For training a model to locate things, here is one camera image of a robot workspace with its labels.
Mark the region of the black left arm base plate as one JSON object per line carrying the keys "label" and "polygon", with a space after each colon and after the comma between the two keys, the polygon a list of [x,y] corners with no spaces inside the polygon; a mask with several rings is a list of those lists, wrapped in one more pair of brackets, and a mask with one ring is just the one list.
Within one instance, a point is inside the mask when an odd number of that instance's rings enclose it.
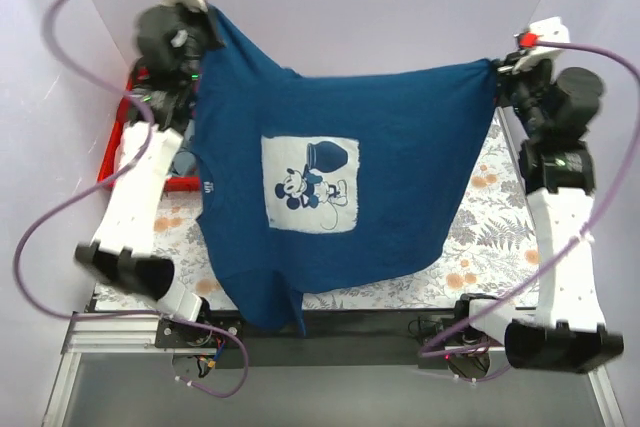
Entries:
{"label": "black left arm base plate", "polygon": [[[244,322],[240,316],[234,313],[214,312],[200,315],[199,323],[215,326],[221,330],[241,338],[244,330]],[[208,329],[196,328],[176,322],[169,318],[161,318],[158,322],[154,346],[156,348],[214,348],[226,339],[225,335],[212,332]]]}

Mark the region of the blue Mickey Mouse t-shirt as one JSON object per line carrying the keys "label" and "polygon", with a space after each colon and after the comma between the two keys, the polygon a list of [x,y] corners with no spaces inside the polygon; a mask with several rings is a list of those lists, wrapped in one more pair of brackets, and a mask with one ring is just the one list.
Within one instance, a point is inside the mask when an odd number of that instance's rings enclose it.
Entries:
{"label": "blue Mickey Mouse t-shirt", "polygon": [[493,119],[492,63],[306,77],[227,16],[217,30],[194,114],[198,224],[243,318],[302,325],[307,294],[434,263]]}

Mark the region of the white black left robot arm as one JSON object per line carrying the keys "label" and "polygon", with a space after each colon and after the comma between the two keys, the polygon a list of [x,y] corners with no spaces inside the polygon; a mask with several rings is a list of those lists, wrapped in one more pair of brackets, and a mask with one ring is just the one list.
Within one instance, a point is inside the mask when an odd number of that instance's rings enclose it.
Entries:
{"label": "white black left robot arm", "polygon": [[159,5],[137,21],[140,57],[130,74],[118,167],[133,167],[112,184],[104,217],[75,260],[104,285],[133,295],[161,313],[181,319],[178,334],[193,347],[213,333],[200,314],[202,299],[175,274],[172,260],[153,254],[154,223],[169,177],[192,118],[200,63],[223,47],[211,8]]}

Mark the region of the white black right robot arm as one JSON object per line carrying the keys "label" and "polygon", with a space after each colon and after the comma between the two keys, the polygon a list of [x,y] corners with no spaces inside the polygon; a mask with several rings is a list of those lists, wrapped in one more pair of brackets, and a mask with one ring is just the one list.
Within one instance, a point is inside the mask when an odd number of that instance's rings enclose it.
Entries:
{"label": "white black right robot arm", "polygon": [[518,166],[538,244],[538,304],[520,314],[498,298],[464,294],[452,330],[464,344],[484,336],[501,344],[516,369],[589,373],[624,351],[606,327],[596,294],[587,222],[595,173],[583,137],[604,93],[593,72],[553,72],[545,58],[505,76],[504,94],[527,137]]}

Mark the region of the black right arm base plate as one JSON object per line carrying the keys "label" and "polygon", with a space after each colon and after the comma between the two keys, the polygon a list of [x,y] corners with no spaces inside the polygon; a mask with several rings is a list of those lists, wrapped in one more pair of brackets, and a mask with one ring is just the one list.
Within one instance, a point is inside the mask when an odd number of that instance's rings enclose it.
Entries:
{"label": "black right arm base plate", "polygon": [[[449,316],[422,316],[419,315],[407,324],[409,336],[421,346],[426,345],[443,332],[450,329],[457,320]],[[466,326],[456,332],[442,337],[436,347],[451,346],[478,346],[488,343],[491,347],[502,347],[502,343],[489,337],[486,333]]]}

